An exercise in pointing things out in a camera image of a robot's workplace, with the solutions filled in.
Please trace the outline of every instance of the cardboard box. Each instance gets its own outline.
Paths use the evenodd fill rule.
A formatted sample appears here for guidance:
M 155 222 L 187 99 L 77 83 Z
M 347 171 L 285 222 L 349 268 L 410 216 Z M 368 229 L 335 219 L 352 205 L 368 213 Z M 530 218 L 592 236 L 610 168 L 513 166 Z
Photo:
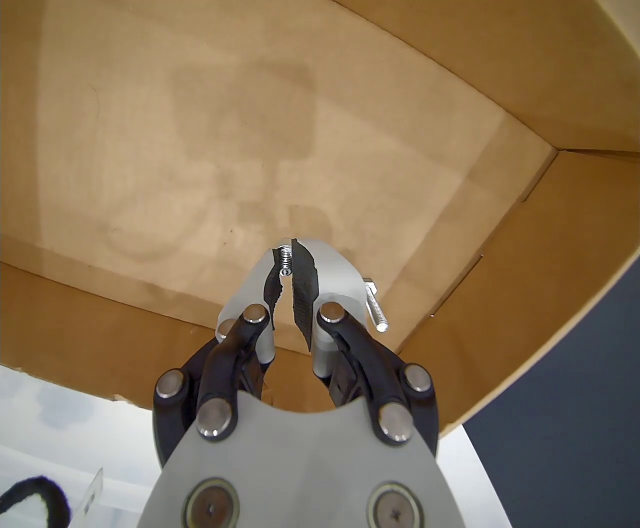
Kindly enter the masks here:
M 150 406 L 268 247 L 319 238 L 444 427 L 607 284 L 640 243 L 637 10 L 340 3 L 2 3 L 3 364 Z M 324 410 L 290 297 L 267 395 Z

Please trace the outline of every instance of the silver screw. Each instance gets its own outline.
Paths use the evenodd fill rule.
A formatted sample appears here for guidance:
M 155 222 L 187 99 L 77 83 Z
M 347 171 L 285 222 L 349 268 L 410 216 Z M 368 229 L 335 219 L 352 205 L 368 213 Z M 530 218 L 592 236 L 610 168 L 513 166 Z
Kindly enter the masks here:
M 386 483 L 369 498 L 371 528 L 417 528 L 422 526 L 418 500 L 402 484 Z
M 427 392 L 433 384 L 429 373 L 420 365 L 407 365 L 404 368 L 404 376 L 416 392 Z
M 413 435 L 413 416 L 400 403 L 383 405 L 378 413 L 378 423 L 387 438 L 399 444 L 408 442 Z
M 156 383 L 156 392 L 162 399 L 173 398 L 184 384 L 184 375 L 179 370 L 165 372 Z
M 234 327 L 235 323 L 235 319 L 227 319 L 226 321 L 222 321 L 222 323 L 220 323 L 220 326 L 218 327 L 218 333 L 220 334 L 220 337 L 222 339 L 227 338 L 227 335 L 229 335 L 229 332 L 231 332 L 231 329 Z
M 232 410 L 227 400 L 212 398 L 207 400 L 196 416 L 198 431 L 205 438 L 218 438 L 231 424 Z
M 288 277 L 293 273 L 293 250 L 290 238 L 283 238 L 278 242 L 278 253 L 280 254 L 280 276 Z
M 365 278 L 363 280 L 364 285 L 367 288 L 367 310 L 369 311 L 369 317 L 371 317 L 373 324 L 376 325 L 376 330 L 380 333 L 385 333 L 389 329 L 389 322 L 376 299 L 376 293 L 378 293 L 376 283 L 370 278 Z
M 259 304 L 249 305 L 242 314 L 247 323 L 258 324 L 264 321 L 267 316 L 267 309 Z
M 344 319 L 345 311 L 338 303 L 324 303 L 320 307 L 320 317 L 327 323 L 335 324 Z

